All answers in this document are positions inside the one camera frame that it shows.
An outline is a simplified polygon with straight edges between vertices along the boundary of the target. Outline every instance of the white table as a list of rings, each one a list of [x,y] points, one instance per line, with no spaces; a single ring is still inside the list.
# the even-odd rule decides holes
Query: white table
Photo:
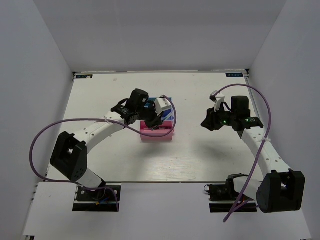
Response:
[[[40,182],[23,234],[35,240],[309,239],[301,210],[234,213],[227,223],[226,213],[210,213],[205,182],[248,173],[254,156],[230,127],[210,132],[200,123],[213,106],[211,92],[244,82],[223,73],[95,74],[92,79],[76,79],[66,119],[102,117],[141,88],[151,97],[172,97],[177,109],[175,135],[172,142],[143,143],[125,129],[106,139],[88,155],[88,166],[107,182],[122,183],[119,212],[72,212],[76,185]],[[249,92],[233,87],[223,94],[230,103],[231,96]],[[67,123],[61,131],[72,133],[88,124]],[[48,177],[65,179],[53,167]],[[253,177],[262,179],[259,168]]]
[[[75,79],[65,119],[101,118],[135,88],[150,97],[172,97],[177,110],[177,124],[172,142],[143,143],[128,129],[115,133],[88,155],[88,167],[107,182],[223,182],[228,175],[249,173],[254,156],[231,127],[210,132],[200,126],[214,90],[243,77],[225,73],[123,73],[94,74],[90,79]],[[245,87],[223,91],[226,102],[232,96],[248,96]],[[252,115],[254,108],[250,104]],[[63,124],[61,131],[80,130],[91,122]],[[140,124],[133,125],[139,129]],[[65,179],[50,167],[48,177]],[[259,168],[254,178],[262,180]]]

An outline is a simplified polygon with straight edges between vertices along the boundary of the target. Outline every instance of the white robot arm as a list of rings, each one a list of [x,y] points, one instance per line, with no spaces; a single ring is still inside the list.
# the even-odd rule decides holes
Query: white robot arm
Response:
[[[162,97],[148,101],[147,92],[135,89],[129,99],[120,101],[105,114],[105,122],[95,122],[73,134],[63,132],[55,144],[50,163],[70,181],[87,188],[105,186],[105,181],[93,173],[87,165],[87,155],[99,143],[125,127],[109,121],[117,121],[126,126],[136,120],[145,121],[148,128],[156,128],[163,123],[163,112],[171,103]]]
[[[249,99],[246,96],[231,98],[231,111],[225,111],[222,105],[224,96],[210,99],[219,106],[207,110],[206,119],[201,126],[210,131],[231,126],[249,147],[254,156],[257,155],[261,142],[266,140],[258,159],[263,181],[251,179],[244,195],[255,200],[264,213],[297,211],[301,208],[305,177],[301,171],[293,171],[279,156],[272,143],[264,139],[265,131],[258,117],[250,116]],[[212,185],[210,192],[216,199],[235,199],[243,189],[248,175],[239,173],[228,176],[225,186],[221,188]]]

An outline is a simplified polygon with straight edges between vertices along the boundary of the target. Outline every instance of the white wall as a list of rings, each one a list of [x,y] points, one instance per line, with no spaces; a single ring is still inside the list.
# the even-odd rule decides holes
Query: white wall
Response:
[[[319,10],[319,0],[288,0],[250,71],[250,83],[270,103],[273,144],[306,177],[302,209],[315,240],[320,239]],[[263,102],[258,106],[266,120]]]
[[[246,69],[286,0],[34,0],[74,72]]]
[[[63,118],[72,73],[32,0],[0,7],[0,235],[20,239],[36,183],[29,147],[37,132]],[[36,146],[35,166],[46,172],[57,135]]]

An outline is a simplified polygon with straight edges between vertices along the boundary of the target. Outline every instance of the white platform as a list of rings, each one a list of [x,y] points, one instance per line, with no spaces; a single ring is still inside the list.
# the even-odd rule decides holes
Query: white platform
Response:
[[[24,235],[35,240],[301,240],[302,211],[210,213],[204,183],[124,183],[119,212],[72,212],[76,186],[40,182]]]
[[[248,174],[254,161],[231,127],[210,132],[200,126],[213,107],[210,93],[234,83],[244,84],[245,79],[225,73],[94,74],[92,79],[74,80],[65,119],[101,118],[135,88],[150,97],[172,97],[177,110],[172,142],[142,143],[138,134],[125,129],[91,151],[88,167],[107,182],[222,182],[230,174]],[[232,96],[249,97],[248,89],[240,86],[223,94],[229,104]],[[66,123],[61,131],[72,133],[90,124]],[[53,167],[48,177],[65,179]],[[259,168],[253,177],[262,180]]]

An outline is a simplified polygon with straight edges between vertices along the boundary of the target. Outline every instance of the pink container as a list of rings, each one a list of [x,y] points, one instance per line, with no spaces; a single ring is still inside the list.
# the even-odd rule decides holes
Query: pink container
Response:
[[[140,132],[144,133],[144,134],[149,134],[149,135],[160,135],[160,134],[165,134],[167,132],[170,131],[170,129],[172,129],[172,121],[164,121],[162,125],[160,125],[156,130],[150,130],[147,126],[146,123],[144,121],[140,122]],[[141,140],[143,142],[169,142],[172,141],[172,137],[174,136],[174,131],[173,130],[170,134],[168,134],[167,136],[163,136],[163,137],[150,137],[150,136],[143,136],[140,135]]]

